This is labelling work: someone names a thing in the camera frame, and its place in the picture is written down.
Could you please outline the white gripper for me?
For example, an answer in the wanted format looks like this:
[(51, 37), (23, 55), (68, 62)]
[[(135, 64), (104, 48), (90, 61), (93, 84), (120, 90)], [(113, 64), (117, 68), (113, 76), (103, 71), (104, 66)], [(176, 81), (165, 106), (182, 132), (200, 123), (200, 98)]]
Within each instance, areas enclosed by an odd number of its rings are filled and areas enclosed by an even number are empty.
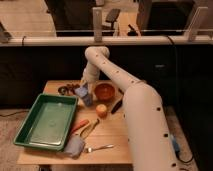
[(97, 70), (89, 70), (84, 69), (83, 75), (81, 78), (81, 84), (93, 84), (98, 80), (98, 71)]

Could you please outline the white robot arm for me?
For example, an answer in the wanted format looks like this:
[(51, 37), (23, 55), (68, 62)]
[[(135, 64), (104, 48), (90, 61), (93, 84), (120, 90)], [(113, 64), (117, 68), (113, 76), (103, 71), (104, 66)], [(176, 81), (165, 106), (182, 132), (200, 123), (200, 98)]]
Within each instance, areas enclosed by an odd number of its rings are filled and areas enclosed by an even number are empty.
[(152, 86), (112, 63), (109, 54), (105, 46), (88, 47), (82, 80), (94, 83), (103, 72), (123, 91), (133, 171), (179, 171), (161, 96)]

